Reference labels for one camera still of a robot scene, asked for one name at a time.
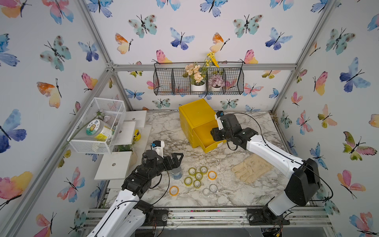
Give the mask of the orange tape roll front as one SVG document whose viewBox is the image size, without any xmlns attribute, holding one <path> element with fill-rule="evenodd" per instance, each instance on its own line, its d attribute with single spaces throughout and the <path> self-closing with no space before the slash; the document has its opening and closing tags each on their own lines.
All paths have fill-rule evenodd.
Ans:
<svg viewBox="0 0 379 237">
<path fill-rule="evenodd" d="M 175 197 L 179 194 L 179 188 L 177 186 L 171 186 L 169 189 L 169 193 L 171 196 Z"/>
</svg>

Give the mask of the orange tape roll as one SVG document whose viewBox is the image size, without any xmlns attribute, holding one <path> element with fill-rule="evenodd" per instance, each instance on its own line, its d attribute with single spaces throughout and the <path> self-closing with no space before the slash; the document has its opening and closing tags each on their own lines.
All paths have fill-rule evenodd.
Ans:
<svg viewBox="0 0 379 237">
<path fill-rule="evenodd" d="M 169 189 L 169 193 L 171 196 L 175 197 L 179 194 L 179 188 L 177 186 L 171 186 Z"/>
<path fill-rule="evenodd" d="M 208 176 L 209 180 L 216 180 L 217 179 L 217 173 L 215 171 L 209 171 L 207 176 Z"/>
</svg>

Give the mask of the clear tape roll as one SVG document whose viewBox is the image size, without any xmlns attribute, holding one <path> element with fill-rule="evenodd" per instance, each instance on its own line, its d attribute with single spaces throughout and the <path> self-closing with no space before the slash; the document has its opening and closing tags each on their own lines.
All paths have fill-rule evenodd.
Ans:
<svg viewBox="0 0 379 237">
<path fill-rule="evenodd" d="M 218 187 L 217 187 L 216 184 L 211 184 L 211 185 L 209 186 L 209 190 L 210 190 L 211 193 L 216 193 L 217 190 L 218 190 Z"/>
<path fill-rule="evenodd" d="M 207 197 L 207 196 L 209 196 L 210 195 L 210 189 L 208 189 L 208 188 L 204 188 L 203 189 L 203 194 Z"/>
</svg>

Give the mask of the yellow drawer cabinet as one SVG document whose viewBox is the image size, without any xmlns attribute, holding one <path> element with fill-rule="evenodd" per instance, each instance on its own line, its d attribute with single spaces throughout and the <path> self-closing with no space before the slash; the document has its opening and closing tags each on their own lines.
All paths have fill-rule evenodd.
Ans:
<svg viewBox="0 0 379 237">
<path fill-rule="evenodd" d="M 218 128 L 215 114 L 205 99 L 179 107 L 181 128 L 192 148 L 200 147 L 208 153 L 226 143 L 225 140 L 214 141 L 211 135 L 211 130 Z"/>
</svg>

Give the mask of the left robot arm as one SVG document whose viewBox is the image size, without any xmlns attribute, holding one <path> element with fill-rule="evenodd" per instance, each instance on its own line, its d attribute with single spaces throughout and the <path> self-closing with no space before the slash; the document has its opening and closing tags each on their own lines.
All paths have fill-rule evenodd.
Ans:
<svg viewBox="0 0 379 237">
<path fill-rule="evenodd" d="M 141 164 L 125 179 L 116 200 L 88 236 L 131 237 L 139 227 L 150 223 L 154 206 L 141 198 L 154 178 L 178 168 L 183 158 L 182 153 L 164 156 L 162 148 L 146 150 Z"/>
</svg>

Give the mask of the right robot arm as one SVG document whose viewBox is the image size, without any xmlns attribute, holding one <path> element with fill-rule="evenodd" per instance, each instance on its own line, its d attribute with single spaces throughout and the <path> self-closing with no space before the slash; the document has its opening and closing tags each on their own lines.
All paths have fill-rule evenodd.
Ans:
<svg viewBox="0 0 379 237">
<path fill-rule="evenodd" d="M 238 180 L 252 184 L 272 169 L 286 179 L 283 191 L 263 207 L 249 211 L 251 225 L 286 224 L 285 213 L 296 206 L 306 206 L 321 188 L 318 167 L 312 159 L 301 159 L 270 143 L 261 129 L 243 128 L 236 114 L 218 111 L 215 120 L 217 125 L 210 131 L 214 141 L 225 141 L 251 154 L 231 168 Z"/>
</svg>

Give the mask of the green tape roll front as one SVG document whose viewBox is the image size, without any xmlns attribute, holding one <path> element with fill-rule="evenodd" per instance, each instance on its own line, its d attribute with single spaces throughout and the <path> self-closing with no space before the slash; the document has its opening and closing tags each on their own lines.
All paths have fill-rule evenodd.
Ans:
<svg viewBox="0 0 379 237">
<path fill-rule="evenodd" d="M 193 182 L 193 186 L 196 188 L 196 189 L 199 189 L 201 187 L 201 181 L 199 180 L 195 180 Z"/>
</svg>

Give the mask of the beige work glove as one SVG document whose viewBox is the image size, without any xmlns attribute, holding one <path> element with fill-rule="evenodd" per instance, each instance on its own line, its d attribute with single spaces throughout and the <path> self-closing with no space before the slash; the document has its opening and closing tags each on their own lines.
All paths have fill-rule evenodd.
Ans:
<svg viewBox="0 0 379 237">
<path fill-rule="evenodd" d="M 243 183 L 252 184 L 272 169 L 273 165 L 257 154 L 252 154 L 243 162 L 234 166 L 231 171 Z"/>
</svg>

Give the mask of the yellow toy on shelf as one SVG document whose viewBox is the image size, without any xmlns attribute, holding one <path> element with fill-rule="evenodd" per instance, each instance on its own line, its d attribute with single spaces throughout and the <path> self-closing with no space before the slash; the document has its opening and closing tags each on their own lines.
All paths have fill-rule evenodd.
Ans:
<svg viewBox="0 0 379 237">
<path fill-rule="evenodd" d="M 141 139 L 141 132 L 139 129 L 136 129 L 134 131 L 134 136 L 133 136 L 133 143 L 139 141 Z"/>
</svg>

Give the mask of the pink flowers white pot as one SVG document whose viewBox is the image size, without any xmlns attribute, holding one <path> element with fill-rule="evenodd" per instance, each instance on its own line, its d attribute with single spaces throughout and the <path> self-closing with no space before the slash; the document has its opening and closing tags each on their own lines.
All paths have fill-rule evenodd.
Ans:
<svg viewBox="0 0 379 237">
<path fill-rule="evenodd" d="M 209 81 L 211 91 L 220 92 L 225 87 L 225 80 L 221 75 L 213 75 Z"/>
</svg>

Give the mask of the white stepped shelf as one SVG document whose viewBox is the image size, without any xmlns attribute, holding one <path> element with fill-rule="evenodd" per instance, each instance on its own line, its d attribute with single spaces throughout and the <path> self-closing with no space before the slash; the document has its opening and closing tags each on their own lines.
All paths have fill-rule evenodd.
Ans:
<svg viewBox="0 0 379 237">
<path fill-rule="evenodd" d="M 124 179 L 141 163 L 152 129 L 150 125 L 146 125 L 146 118 L 146 111 L 126 112 L 117 136 L 112 139 L 114 149 L 103 156 L 94 180 L 110 181 L 110 189 L 121 187 Z M 136 129 L 140 130 L 141 139 L 133 143 Z"/>
</svg>

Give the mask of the peach flowers white pot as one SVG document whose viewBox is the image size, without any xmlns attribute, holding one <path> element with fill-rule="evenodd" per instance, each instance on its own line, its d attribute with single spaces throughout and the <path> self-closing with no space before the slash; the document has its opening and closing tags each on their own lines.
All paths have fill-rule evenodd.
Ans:
<svg viewBox="0 0 379 237">
<path fill-rule="evenodd" d="M 185 66 L 184 78 L 190 80 L 191 92 L 205 92 L 206 91 L 206 79 L 201 72 L 201 66 L 195 63 L 191 63 Z"/>
</svg>

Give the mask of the yellow artificial flower stem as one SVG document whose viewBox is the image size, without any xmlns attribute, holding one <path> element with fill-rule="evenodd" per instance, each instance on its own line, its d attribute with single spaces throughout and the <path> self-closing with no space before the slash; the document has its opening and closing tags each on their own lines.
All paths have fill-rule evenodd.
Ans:
<svg viewBox="0 0 379 237">
<path fill-rule="evenodd" d="M 204 59 L 204 62 L 203 62 L 203 66 L 202 66 L 202 69 L 201 69 L 201 72 L 203 75 L 206 75 L 207 74 L 207 71 L 210 67 L 216 67 L 216 68 L 219 68 L 219 63 L 215 57 L 215 53 L 214 52 L 209 52 L 205 59 Z"/>
</svg>

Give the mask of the clear mesh storage box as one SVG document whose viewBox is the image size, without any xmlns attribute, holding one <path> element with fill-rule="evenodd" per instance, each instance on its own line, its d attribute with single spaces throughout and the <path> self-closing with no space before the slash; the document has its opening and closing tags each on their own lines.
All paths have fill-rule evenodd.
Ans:
<svg viewBox="0 0 379 237">
<path fill-rule="evenodd" d="M 68 137 L 68 144 L 77 153 L 111 154 L 125 113 L 121 100 L 93 98 Z"/>
</svg>

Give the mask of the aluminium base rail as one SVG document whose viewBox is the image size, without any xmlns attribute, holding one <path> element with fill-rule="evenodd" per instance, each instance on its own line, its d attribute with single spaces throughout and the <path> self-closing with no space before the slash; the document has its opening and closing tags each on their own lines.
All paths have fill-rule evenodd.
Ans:
<svg viewBox="0 0 379 237">
<path fill-rule="evenodd" d="M 261 206 L 251 207 L 171 207 L 153 208 L 146 218 L 139 209 L 132 209 L 116 230 L 134 233 L 138 229 L 155 231 L 188 228 L 321 228 L 327 237 L 336 234 L 324 208 L 319 206 L 293 207 L 275 218 L 266 220 Z"/>
</svg>

